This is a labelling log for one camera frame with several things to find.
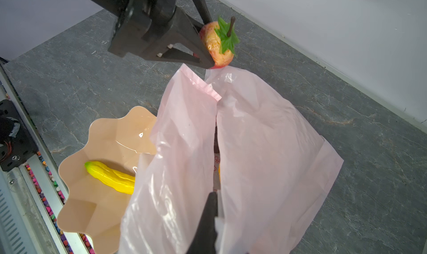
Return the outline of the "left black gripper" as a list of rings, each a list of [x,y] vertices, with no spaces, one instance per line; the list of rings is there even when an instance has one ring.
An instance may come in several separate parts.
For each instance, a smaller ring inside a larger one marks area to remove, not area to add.
[[[117,16],[109,52],[145,60],[215,65],[197,31],[199,22],[176,6],[177,0],[91,0]],[[206,0],[192,0],[204,24],[212,22]]]

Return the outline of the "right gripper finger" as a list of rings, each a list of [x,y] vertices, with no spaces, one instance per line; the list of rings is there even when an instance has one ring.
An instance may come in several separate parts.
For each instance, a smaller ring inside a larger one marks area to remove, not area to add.
[[[215,218],[218,217],[218,193],[211,192],[206,200],[196,234],[186,254],[216,254]]]

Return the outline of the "red strawberry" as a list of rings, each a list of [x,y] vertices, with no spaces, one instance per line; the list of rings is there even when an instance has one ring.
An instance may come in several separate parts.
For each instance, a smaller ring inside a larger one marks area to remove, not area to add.
[[[211,69],[224,68],[235,57],[235,46],[240,43],[235,32],[235,22],[235,16],[231,17],[229,23],[219,17],[217,21],[201,28],[199,37],[214,61]]]

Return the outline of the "long yellow banana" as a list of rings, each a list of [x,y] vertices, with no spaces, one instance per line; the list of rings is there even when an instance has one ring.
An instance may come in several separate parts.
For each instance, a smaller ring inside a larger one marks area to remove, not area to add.
[[[99,161],[88,161],[84,166],[93,178],[104,185],[123,194],[133,194],[136,180],[134,176],[112,169]]]

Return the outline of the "pink plastic bag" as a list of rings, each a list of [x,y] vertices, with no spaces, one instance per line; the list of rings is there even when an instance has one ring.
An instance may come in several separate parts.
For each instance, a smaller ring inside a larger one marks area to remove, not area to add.
[[[331,144],[259,76],[235,67],[201,79],[182,65],[151,132],[157,153],[136,174],[119,253],[184,254],[218,193],[218,254],[288,254],[343,164]]]

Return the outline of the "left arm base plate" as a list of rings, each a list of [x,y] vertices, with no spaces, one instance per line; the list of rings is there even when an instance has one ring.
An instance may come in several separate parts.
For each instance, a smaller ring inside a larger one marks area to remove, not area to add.
[[[1,170],[10,172],[37,153],[37,146],[12,101],[1,101]]]

